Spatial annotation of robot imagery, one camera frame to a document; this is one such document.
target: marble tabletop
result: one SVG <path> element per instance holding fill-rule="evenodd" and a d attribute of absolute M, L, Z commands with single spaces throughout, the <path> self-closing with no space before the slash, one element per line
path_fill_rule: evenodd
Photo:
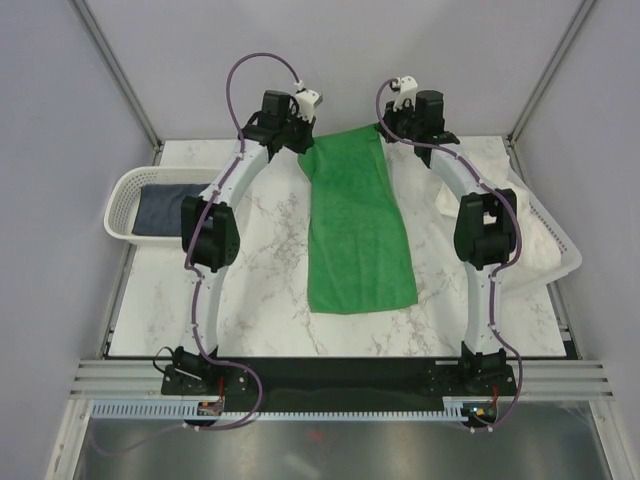
<path fill-rule="evenodd" d="M 462 138 L 465 151 L 506 155 L 500 137 Z M 170 141 L 162 166 L 222 168 L 234 141 Z M 441 181 L 403 145 L 384 146 L 419 291 L 416 305 L 357 315 L 314 314 L 307 302 L 310 184 L 296 155 L 274 157 L 240 202 L 241 249 L 222 293 L 224 356 L 457 356 L 467 322 L 465 271 L 433 200 Z M 193 274 L 179 249 L 138 247 L 111 356 L 175 347 L 188 321 Z M 502 302 L 505 339 L 527 356 L 564 356 L 545 287 Z"/>

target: gray floor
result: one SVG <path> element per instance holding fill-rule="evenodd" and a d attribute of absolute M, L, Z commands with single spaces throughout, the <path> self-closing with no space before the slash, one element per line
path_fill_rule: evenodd
<path fill-rule="evenodd" d="M 93 421 L 118 449 L 169 425 Z M 492 434 L 435 423 L 256 422 L 228 432 L 171 432 L 125 456 L 93 449 L 91 480 L 609 479 L 586 406 L 518 405 Z"/>

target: white wall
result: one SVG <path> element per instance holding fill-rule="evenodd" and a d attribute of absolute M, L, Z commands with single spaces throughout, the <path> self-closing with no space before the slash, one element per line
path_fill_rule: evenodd
<path fill-rule="evenodd" d="M 604 361 L 640 451 L 640 2 L 600 2 L 519 144 L 581 249 L 564 282 L 581 347 Z"/>
<path fill-rule="evenodd" d="M 151 147 L 66 1 L 4 1 L 0 58 L 0 478 L 37 480 L 123 252 L 107 196 Z"/>
<path fill-rule="evenodd" d="M 254 51 L 285 56 L 324 93 L 316 133 L 375 121 L 374 96 L 413 75 L 446 96 L 459 134 L 508 133 L 579 0 L 89 0 L 164 139 L 235 134 L 224 82 Z M 238 71 L 239 118 L 265 88 L 292 88 L 278 65 Z"/>

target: green cloth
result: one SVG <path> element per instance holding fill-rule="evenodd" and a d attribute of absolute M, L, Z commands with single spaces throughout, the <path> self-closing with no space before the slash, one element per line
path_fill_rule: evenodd
<path fill-rule="evenodd" d="M 311 311 L 362 313 L 417 303 L 407 232 L 375 128 L 317 138 L 298 163 L 311 182 Z"/>

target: dark gray cloth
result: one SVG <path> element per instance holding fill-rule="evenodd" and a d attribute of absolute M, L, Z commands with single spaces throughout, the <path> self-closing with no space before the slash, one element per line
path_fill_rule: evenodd
<path fill-rule="evenodd" d="M 186 196 L 197 197 L 209 185 L 145 185 L 133 234 L 146 237 L 179 237 L 180 206 Z"/>

